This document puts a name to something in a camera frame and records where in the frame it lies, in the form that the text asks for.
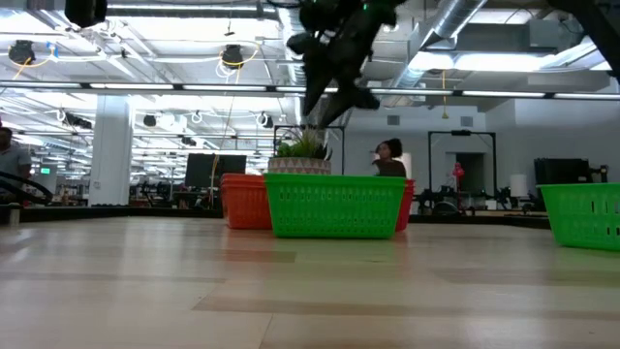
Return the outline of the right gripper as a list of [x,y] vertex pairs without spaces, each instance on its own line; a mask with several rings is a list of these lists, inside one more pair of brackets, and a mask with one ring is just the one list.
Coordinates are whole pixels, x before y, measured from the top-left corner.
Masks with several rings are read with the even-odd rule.
[[287,47],[300,55],[306,77],[303,115],[310,114],[325,89],[337,85],[318,121],[324,129],[352,107],[375,110],[379,100],[359,87],[364,62],[373,55],[373,43],[383,26],[395,24],[390,0],[304,0],[298,3],[304,31],[294,34]]

